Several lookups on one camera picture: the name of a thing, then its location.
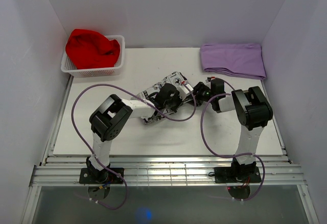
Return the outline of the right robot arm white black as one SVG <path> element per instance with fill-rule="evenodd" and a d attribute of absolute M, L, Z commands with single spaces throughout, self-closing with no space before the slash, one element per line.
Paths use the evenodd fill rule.
<path fill-rule="evenodd" d="M 217 113 L 234 110 L 241 125 L 231 166 L 215 167 L 209 175 L 215 177 L 216 183 L 260 183 L 263 177 L 254 155 L 264 127 L 272 120 L 273 110 L 259 86 L 233 90 L 228 95 L 225 84 L 222 79 L 211 77 L 206 84 L 199 82 L 193 91 L 198 105 L 211 104 Z"/>

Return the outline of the newspaper print trousers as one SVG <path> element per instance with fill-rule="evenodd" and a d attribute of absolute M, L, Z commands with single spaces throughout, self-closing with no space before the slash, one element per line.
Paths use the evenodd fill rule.
<path fill-rule="evenodd" d="M 157 82 L 155 84 L 161 84 L 163 86 L 165 83 L 170 83 L 170 84 L 173 84 L 174 86 L 176 86 L 176 88 L 177 88 L 184 81 L 188 82 L 187 78 L 182 73 L 180 73 L 178 71 L 175 71 L 175 72 L 171 73 L 170 75 L 164 77 L 161 81 L 159 81 L 159 82 Z M 153 103 L 153 91 L 154 91 L 154 89 L 153 89 L 153 85 L 152 85 L 151 87 L 149 87 L 149 88 L 141 91 L 140 93 L 138 93 L 137 96 L 139 98 L 141 98 L 141 99 L 146 99 L 146 100 L 150 101 L 154 105 L 154 103 Z M 192 105 L 195 104 L 195 102 L 193 100 L 193 97 L 192 97 L 192 94 L 189 97 L 187 97 L 185 100 L 182 100 L 182 104 L 180 105 L 180 107 L 183 104 L 187 103 L 187 102 L 191 102 Z M 164 119 L 164 117 L 166 115 L 172 115 L 174 113 L 176 113 L 176 112 L 162 113 L 161 111 L 159 111 L 159 112 L 155 111 L 154 114 L 151 117 L 144 118 L 143 122 L 146 125 L 150 124 L 150 123 L 158 122 L 158 121 Z"/>

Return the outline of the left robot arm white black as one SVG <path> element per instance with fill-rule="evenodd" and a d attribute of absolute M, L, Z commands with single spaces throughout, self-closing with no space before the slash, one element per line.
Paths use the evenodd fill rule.
<path fill-rule="evenodd" d="M 141 118 L 151 123 L 163 118 L 164 114 L 176 112 L 187 96 L 182 86 L 170 83 L 156 84 L 137 94 L 140 99 L 121 99 L 110 95 L 91 115 L 89 122 L 93 135 L 92 155 L 87 158 L 87 170 L 97 183 L 108 179 L 109 155 L 111 144 L 126 122 Z"/>

